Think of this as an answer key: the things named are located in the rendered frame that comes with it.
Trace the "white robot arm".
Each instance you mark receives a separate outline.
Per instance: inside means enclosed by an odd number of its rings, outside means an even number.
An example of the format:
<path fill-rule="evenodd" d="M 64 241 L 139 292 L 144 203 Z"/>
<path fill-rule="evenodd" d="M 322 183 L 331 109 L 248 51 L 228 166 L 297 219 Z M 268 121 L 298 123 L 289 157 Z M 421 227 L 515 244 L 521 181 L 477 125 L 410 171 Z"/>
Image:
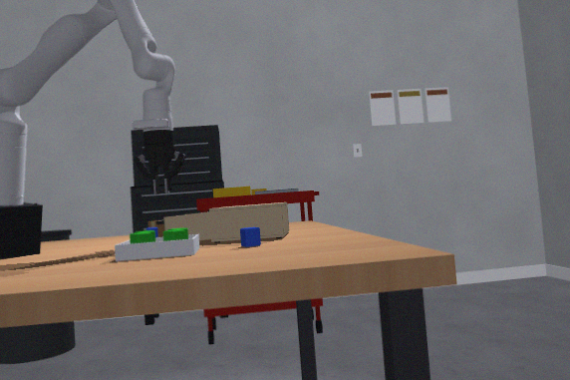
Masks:
<path fill-rule="evenodd" d="M 60 18 L 42 35 L 32 54 L 14 67 L 0 69 L 0 205 L 20 205 L 24 199 L 27 125 L 21 123 L 19 107 L 9 106 L 30 102 L 60 68 L 117 18 L 136 74 L 156 81 L 154 89 L 142 94 L 143 120 L 133 121 L 133 129 L 173 131 L 173 61 L 155 54 L 156 42 L 135 0 L 98 0 L 85 14 Z"/>

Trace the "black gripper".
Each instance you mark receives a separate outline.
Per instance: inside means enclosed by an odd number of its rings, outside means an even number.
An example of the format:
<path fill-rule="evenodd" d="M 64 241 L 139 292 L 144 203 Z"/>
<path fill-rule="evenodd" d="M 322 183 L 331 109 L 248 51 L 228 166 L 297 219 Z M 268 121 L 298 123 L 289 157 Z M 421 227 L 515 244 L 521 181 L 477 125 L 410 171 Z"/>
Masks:
<path fill-rule="evenodd" d="M 171 178 L 177 176 L 185 159 L 185 154 L 176 151 L 173 142 L 173 131 L 153 130 L 143 132 L 144 150 L 142 155 L 134 160 L 145 178 L 151 179 L 151 190 L 159 194 L 158 166 L 162 165 L 164 173 L 164 193 L 171 190 Z M 175 155 L 176 162 L 171 169 L 170 162 Z M 146 158 L 149 161 L 149 169 L 145 166 Z"/>

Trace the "brown cardboard box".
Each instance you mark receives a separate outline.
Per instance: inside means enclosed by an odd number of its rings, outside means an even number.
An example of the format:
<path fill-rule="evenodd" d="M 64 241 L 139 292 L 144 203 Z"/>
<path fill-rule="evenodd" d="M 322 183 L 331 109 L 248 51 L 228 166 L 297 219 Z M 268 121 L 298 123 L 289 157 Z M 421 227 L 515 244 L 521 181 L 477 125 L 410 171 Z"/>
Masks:
<path fill-rule="evenodd" d="M 156 224 L 158 220 L 149 221 L 148 227 L 157 227 L 158 237 L 163 237 L 162 233 L 164 232 L 164 224 Z"/>

